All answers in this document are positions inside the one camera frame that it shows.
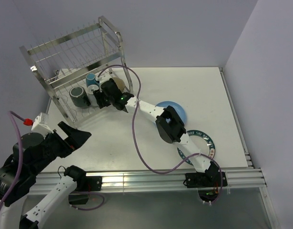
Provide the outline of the white mug blue handle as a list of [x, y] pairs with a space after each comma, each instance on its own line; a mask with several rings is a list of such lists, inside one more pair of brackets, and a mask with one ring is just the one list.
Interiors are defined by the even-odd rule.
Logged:
[[96, 74], [94, 73], [88, 73], [85, 77], [86, 87], [89, 87], [90, 85], [99, 85], [99, 82], [96, 81]]

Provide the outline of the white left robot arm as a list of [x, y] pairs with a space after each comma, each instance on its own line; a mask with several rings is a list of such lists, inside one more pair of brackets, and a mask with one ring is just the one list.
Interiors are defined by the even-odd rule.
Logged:
[[46, 134], [17, 134], [13, 153], [0, 168], [0, 229], [40, 229], [53, 210], [72, 192], [87, 188], [86, 171], [70, 166], [57, 185], [32, 210], [23, 214], [22, 207], [40, 174], [56, 158], [65, 158], [81, 148], [90, 132], [75, 129], [64, 122], [58, 126], [66, 133], [62, 139], [56, 130]]

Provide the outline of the black mug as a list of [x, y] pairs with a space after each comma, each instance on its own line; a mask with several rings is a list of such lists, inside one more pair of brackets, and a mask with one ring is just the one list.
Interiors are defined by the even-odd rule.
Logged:
[[85, 89], [81, 86], [75, 86], [69, 91], [70, 98], [76, 107], [85, 109], [91, 106]]

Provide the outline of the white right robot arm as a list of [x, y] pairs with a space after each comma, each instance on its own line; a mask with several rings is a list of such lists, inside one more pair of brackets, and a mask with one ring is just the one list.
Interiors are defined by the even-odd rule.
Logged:
[[225, 173], [218, 163], [190, 139], [185, 124], [172, 106], [159, 107], [142, 101], [137, 95], [122, 92], [113, 79], [104, 81], [98, 90], [93, 91], [99, 108], [112, 105], [119, 111], [132, 113], [133, 118], [141, 112], [148, 120], [155, 123], [161, 139], [176, 146], [184, 155], [185, 163], [190, 160], [195, 173], [186, 177], [188, 187], [227, 186]]

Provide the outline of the light grey cup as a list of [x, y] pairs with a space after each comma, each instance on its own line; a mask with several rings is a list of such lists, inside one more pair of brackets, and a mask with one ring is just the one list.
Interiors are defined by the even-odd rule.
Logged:
[[91, 106], [94, 106], [94, 107], [98, 106], [97, 100], [93, 94], [93, 92], [95, 92], [97, 90], [99, 90], [99, 87], [96, 84], [89, 85], [86, 89], [86, 93], [87, 93], [89, 102], [90, 102]]

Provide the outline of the black bowl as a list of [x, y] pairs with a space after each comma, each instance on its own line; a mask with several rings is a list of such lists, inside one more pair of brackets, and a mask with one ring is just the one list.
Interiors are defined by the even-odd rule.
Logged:
[[112, 79], [116, 83], [118, 89], [123, 93], [124, 90], [125, 90], [125, 83], [124, 83], [124, 81], [122, 79], [118, 78], [118, 77], [113, 77]]

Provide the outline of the light blue plate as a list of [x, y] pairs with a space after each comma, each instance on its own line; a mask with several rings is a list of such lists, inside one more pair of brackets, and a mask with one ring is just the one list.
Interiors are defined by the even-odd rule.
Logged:
[[178, 116], [181, 118], [181, 120], [183, 121], [183, 123], [184, 124], [187, 123], [187, 115], [186, 115], [186, 112], [183, 109], [183, 107], [180, 106], [178, 103], [173, 102], [173, 101], [163, 101], [163, 102], [160, 102], [160, 103], [156, 104], [156, 106], [163, 107], [163, 108], [167, 108], [168, 106], [171, 106], [172, 108], [174, 108], [174, 110], [176, 111], [176, 113], [178, 114]]

